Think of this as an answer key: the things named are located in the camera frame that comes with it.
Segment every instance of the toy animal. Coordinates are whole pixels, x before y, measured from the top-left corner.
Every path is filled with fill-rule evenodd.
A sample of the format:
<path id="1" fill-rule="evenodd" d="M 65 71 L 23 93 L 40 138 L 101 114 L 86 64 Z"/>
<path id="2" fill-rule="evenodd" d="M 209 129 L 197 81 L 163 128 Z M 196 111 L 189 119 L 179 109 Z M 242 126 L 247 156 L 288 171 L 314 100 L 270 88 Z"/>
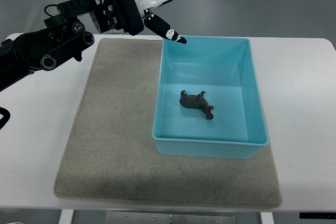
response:
<path id="1" fill-rule="evenodd" d="M 209 105 L 207 101 L 204 99 L 205 91 L 202 91 L 198 95 L 187 94 L 185 90 L 181 91 L 180 105 L 187 109 L 199 109 L 202 110 L 204 114 L 206 114 L 206 118 L 211 120 L 214 118 L 214 115 L 211 114 L 211 110 L 214 110 L 212 105 Z"/>

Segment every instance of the gray felt mat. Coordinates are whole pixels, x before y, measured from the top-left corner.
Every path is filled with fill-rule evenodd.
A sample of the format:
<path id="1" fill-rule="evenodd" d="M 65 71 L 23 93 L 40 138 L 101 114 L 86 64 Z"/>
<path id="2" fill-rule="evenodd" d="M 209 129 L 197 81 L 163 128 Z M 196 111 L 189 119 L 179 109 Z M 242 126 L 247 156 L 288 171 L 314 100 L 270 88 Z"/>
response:
<path id="1" fill-rule="evenodd" d="M 156 40 L 100 41 L 55 195 L 133 205 L 279 206 L 270 145 L 250 160 L 157 152 L 151 131 L 161 47 Z"/>

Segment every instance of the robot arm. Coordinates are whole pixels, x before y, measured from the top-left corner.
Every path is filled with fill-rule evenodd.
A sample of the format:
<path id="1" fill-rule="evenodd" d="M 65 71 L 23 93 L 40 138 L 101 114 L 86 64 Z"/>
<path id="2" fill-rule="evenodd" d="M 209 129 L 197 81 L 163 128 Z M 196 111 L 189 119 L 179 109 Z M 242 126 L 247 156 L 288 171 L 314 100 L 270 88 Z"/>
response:
<path id="1" fill-rule="evenodd" d="M 169 24 L 153 14 L 172 0 L 70 0 L 45 7 L 50 16 L 46 29 L 6 40 L 0 46 L 0 92 L 37 70 L 50 71 L 71 58 L 81 60 L 81 53 L 94 43 L 92 33 L 77 18 L 89 13 L 99 33 L 124 30 L 140 33 L 144 24 L 159 36 L 186 43 Z M 57 7 L 52 16 L 47 8 Z"/>

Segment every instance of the gray floor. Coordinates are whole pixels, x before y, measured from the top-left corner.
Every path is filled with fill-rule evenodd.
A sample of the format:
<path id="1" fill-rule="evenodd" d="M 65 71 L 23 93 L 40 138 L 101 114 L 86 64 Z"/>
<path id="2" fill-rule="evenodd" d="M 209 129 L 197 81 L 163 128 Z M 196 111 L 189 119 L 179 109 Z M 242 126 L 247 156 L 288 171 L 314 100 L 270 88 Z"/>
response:
<path id="1" fill-rule="evenodd" d="M 67 0 L 0 0 L 0 41 L 12 33 L 45 28 L 43 20 L 48 16 L 44 14 L 44 7 L 64 1 Z M 336 46 L 335 0 L 175 0 L 155 13 L 181 35 L 325 38 Z M 80 19 L 88 31 L 97 33 L 88 15 Z M 145 28 L 141 34 L 153 33 Z M 60 212 L 0 212 L 0 224 L 19 221 L 19 218 L 4 219 L 9 215 L 11 218 L 20 217 L 19 214 L 35 221 L 26 220 L 26 223 L 42 223 L 37 220 L 47 217 L 49 221 L 44 223 L 57 223 Z M 94 223 L 97 218 L 103 219 L 104 213 L 75 212 L 74 221 L 83 219 L 77 223 Z M 299 220 L 298 213 L 276 213 L 274 219 L 276 224 L 335 223 L 333 220 Z"/>

